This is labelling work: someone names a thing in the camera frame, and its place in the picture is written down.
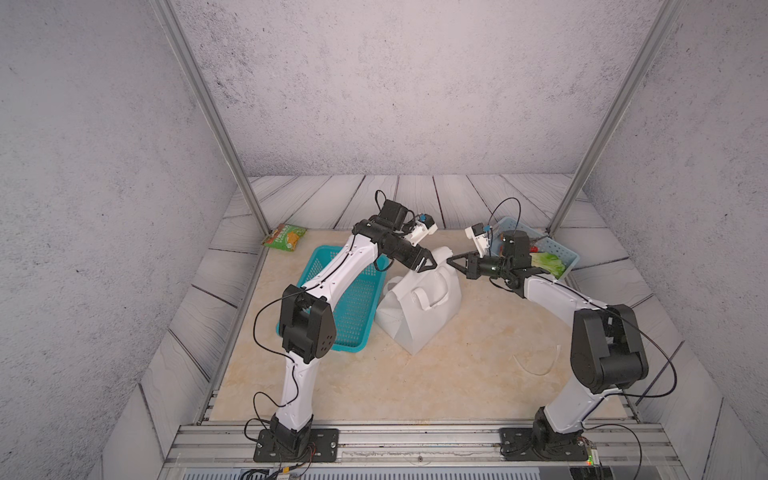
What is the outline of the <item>white insulated delivery bag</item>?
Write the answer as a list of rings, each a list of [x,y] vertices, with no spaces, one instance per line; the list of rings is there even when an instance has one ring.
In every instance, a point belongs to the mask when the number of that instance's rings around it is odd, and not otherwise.
[[[432,252],[433,270],[409,271],[383,287],[374,321],[410,355],[416,355],[459,312],[462,292],[457,271],[447,264],[453,251]]]

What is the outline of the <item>teal plastic basket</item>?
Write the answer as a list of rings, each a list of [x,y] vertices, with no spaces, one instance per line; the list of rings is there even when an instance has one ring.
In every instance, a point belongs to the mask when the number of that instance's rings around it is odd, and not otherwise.
[[[364,348],[385,274],[376,269],[379,247],[352,235],[306,283],[286,287],[278,321],[285,357],[310,364],[330,350]]]

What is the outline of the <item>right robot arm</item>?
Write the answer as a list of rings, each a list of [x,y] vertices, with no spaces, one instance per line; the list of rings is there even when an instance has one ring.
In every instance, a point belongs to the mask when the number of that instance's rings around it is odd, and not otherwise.
[[[467,279],[501,279],[503,288],[544,307],[571,329],[572,376],[559,395],[540,408],[531,427],[500,432],[507,460],[536,457],[545,461],[584,461],[584,421],[608,397],[621,394],[647,377],[645,346],[651,339],[638,326],[634,311],[623,304],[593,300],[534,265],[529,236],[507,230],[492,255],[484,246],[454,255],[447,263]]]

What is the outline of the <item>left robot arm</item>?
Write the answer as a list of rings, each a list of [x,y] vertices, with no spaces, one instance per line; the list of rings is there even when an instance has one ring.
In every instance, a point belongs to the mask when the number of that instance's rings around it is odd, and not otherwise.
[[[276,300],[285,359],[282,398],[265,430],[297,456],[306,450],[313,421],[312,396],[320,359],[332,348],[337,328],[334,310],[347,288],[380,256],[418,273],[437,267],[421,240],[437,231],[432,216],[416,214],[386,198],[377,214],[357,222],[341,251],[301,286],[289,285]]]

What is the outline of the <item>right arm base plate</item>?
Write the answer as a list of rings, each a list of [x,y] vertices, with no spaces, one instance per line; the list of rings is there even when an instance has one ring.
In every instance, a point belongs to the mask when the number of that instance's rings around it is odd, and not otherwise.
[[[499,430],[500,453],[506,461],[585,462],[588,448],[580,431],[561,434],[534,428]]]

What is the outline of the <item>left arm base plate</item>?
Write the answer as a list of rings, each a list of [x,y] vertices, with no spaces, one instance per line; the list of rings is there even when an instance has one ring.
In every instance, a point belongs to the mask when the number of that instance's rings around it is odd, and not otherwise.
[[[339,447],[338,429],[311,428],[300,432],[262,430],[256,442],[256,463],[333,463]]]

